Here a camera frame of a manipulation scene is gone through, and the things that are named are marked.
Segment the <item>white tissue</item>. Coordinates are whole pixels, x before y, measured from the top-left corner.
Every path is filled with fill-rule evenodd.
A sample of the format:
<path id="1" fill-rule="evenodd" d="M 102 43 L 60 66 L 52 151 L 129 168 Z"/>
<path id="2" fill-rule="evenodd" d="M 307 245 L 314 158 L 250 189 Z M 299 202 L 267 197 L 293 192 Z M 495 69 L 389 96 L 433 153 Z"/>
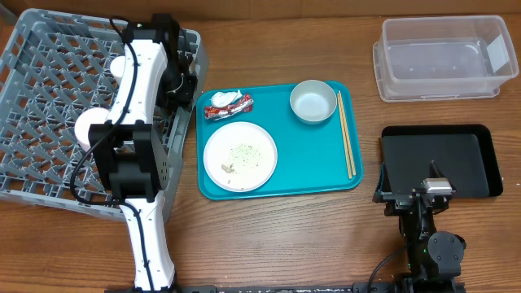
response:
<path id="1" fill-rule="evenodd" d="M 223 108 L 234 101 L 237 101 L 238 99 L 241 99 L 243 97 L 243 94 L 240 90 L 236 91 L 229 91 L 229 92 L 216 92 L 211 97 L 211 104 L 213 107 L 217 108 Z"/>

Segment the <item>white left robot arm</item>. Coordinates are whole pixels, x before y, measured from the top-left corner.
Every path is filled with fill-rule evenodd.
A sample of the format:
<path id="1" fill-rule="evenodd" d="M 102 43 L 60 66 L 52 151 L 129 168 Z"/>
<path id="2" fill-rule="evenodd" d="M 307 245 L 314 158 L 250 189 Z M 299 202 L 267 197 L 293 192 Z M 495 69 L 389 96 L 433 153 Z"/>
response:
<path id="1" fill-rule="evenodd" d="M 125 66 L 116 99 L 89 127 L 89 155 L 124 214 L 134 254 L 133 292 L 176 292 L 177 276 L 164 231 L 164 192 L 174 170 L 154 125 L 157 110 L 192 110 L 199 78 L 190 66 L 195 44 L 169 14 L 128 22 L 119 32 Z"/>

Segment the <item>pink cup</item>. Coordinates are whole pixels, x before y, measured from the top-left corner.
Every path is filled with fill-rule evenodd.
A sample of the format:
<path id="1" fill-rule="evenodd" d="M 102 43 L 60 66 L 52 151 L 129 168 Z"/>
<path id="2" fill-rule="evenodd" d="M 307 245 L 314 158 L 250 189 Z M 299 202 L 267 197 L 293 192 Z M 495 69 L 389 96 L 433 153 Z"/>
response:
<path id="1" fill-rule="evenodd" d="M 82 112 L 74 125 L 74 134 L 83 151 L 90 149 L 89 130 L 92 124 L 103 124 L 109 110 L 102 107 L 93 107 Z"/>

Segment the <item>grey plastic dishwasher rack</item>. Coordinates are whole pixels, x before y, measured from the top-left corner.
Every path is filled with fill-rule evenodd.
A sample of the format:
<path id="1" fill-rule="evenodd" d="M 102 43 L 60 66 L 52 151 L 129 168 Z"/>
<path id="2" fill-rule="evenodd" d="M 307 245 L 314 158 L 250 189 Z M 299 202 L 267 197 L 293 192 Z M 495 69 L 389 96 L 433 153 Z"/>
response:
<path id="1" fill-rule="evenodd" d="M 119 20 L 29 9 L 17 21 L 1 57 L 1 197 L 4 200 L 125 221 L 109 204 L 96 163 L 74 134 L 78 116 L 110 111 L 119 84 L 110 62 L 125 56 Z M 197 49 L 190 66 L 199 78 L 192 110 L 157 110 L 159 131 L 174 170 L 164 192 L 168 220 L 182 170 L 191 113 L 202 93 L 208 55 L 201 36 L 185 29 Z"/>

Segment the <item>grey ceramic bowl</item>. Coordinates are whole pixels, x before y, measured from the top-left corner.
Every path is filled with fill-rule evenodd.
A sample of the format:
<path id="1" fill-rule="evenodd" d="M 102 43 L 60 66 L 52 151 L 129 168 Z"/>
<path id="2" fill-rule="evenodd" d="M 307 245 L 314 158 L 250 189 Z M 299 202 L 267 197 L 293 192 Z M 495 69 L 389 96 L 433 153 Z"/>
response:
<path id="1" fill-rule="evenodd" d="M 324 81 L 302 81 L 291 91 L 290 107 L 304 123 L 319 124 L 335 112 L 337 95 Z"/>

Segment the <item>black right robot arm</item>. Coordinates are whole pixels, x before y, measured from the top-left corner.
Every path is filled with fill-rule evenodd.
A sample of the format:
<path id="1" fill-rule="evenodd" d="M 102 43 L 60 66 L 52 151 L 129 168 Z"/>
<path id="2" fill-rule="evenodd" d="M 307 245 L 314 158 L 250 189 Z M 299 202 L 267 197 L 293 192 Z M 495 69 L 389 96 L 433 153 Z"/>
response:
<path id="1" fill-rule="evenodd" d="M 434 215 L 449 208 L 455 188 L 434 162 L 429 165 L 430 177 L 409 192 L 393 192 L 385 165 L 380 168 L 379 182 L 373 201 L 385 203 L 385 216 L 399 218 L 399 231 L 404 246 L 382 260 L 367 283 L 368 292 L 377 291 L 376 273 L 403 251 L 407 254 L 410 272 L 395 278 L 384 292 L 463 293 L 465 285 L 455 282 L 461 274 L 466 249 L 464 238 L 436 229 Z"/>

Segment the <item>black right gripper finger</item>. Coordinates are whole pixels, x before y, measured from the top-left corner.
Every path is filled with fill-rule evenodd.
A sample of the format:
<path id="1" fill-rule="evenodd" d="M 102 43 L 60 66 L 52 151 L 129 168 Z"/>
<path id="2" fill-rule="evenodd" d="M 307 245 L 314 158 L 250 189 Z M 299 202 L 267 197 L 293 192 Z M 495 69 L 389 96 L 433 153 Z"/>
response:
<path id="1" fill-rule="evenodd" d="M 429 178 L 445 178 L 434 160 L 429 163 Z"/>
<path id="2" fill-rule="evenodd" d="M 383 194 L 388 194 L 392 192 L 392 188 L 389 183 L 389 177 L 387 174 L 387 168 L 385 163 L 381 163 L 380 173 L 379 173 L 379 181 L 376 186 L 376 195 L 382 196 Z"/>

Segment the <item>white cup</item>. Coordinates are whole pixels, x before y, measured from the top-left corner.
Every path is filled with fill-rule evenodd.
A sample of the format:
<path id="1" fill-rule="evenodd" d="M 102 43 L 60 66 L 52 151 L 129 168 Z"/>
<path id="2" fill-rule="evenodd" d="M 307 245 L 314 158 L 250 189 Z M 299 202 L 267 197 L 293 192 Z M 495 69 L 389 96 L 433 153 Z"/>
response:
<path id="1" fill-rule="evenodd" d="M 125 57 L 121 55 L 114 58 L 110 62 L 109 70 L 113 78 L 116 80 L 116 83 L 120 84 L 125 70 Z"/>

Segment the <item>red snack wrapper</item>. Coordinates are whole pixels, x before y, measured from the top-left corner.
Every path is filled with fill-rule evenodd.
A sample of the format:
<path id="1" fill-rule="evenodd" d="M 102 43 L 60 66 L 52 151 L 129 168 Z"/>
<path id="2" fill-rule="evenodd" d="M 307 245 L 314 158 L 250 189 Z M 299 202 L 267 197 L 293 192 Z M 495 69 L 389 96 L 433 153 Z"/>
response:
<path id="1" fill-rule="evenodd" d="M 241 112 L 251 112 L 254 101 L 250 94 L 245 94 L 236 103 L 231 103 L 225 107 L 206 106 L 204 108 L 204 118 L 206 120 L 222 120 L 232 117 Z"/>

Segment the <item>white round plate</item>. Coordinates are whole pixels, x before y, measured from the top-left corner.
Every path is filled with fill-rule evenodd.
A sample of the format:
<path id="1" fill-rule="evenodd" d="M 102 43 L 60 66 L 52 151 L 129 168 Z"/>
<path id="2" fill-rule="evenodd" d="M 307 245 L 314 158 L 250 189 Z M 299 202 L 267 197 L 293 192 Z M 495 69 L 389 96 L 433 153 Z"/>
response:
<path id="1" fill-rule="evenodd" d="M 207 140 L 204 170 L 217 186 L 245 193 L 263 186 L 274 174 L 278 149 L 270 134 L 250 122 L 221 126 Z"/>

